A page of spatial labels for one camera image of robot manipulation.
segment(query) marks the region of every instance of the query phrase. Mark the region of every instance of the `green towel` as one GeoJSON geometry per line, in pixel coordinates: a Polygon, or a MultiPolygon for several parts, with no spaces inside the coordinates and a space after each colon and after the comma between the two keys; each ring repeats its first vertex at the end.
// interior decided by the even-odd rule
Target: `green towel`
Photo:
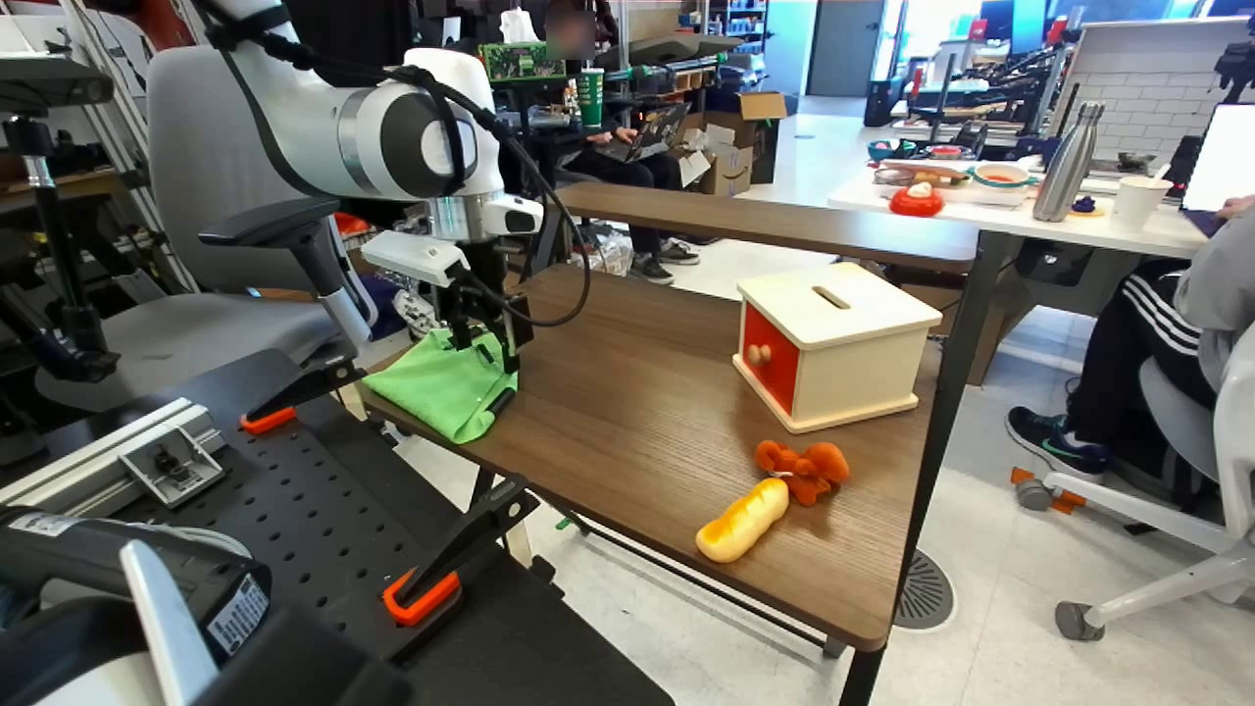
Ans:
{"type": "Polygon", "coordinates": [[[452,331],[430,331],[394,365],[366,376],[366,387],[413,412],[443,441],[475,445],[516,393],[516,372],[504,372],[503,356],[492,334],[477,334],[466,350],[453,350],[452,331]]]}

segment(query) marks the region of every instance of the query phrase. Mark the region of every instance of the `gray floor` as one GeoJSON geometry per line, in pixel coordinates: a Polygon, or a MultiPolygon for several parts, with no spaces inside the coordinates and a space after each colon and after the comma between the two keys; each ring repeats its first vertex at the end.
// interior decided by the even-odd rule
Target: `gray floor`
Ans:
{"type": "MultiPolygon", "coordinates": [[[[823,203],[827,189],[862,172],[860,105],[810,104],[784,126],[781,170],[759,201],[823,203]]],[[[737,279],[823,266],[716,244],[700,266],[674,271],[685,289],[728,296],[737,279]]],[[[921,550],[956,589],[956,611],[928,631],[892,631],[875,703],[881,706],[1002,706],[1002,703],[1204,703],[1255,697],[1255,618],[1184,601],[1109,628],[1100,645],[1068,645],[1049,628],[1054,601],[1100,601],[1189,560],[1181,546],[1130,538],[1100,513],[1022,513],[1009,470],[1036,467],[1009,445],[1009,404],[1058,407],[1087,347],[1087,317],[1036,309],[998,350],[984,387],[967,387],[950,441],[946,474],[921,550]]],[[[402,441],[413,467],[453,501],[470,496],[470,462],[402,441]]],[[[810,706],[836,703],[845,659],[759,624],[645,560],[559,525],[542,512],[526,525],[556,586],[620,650],[681,706],[810,706]]]]}

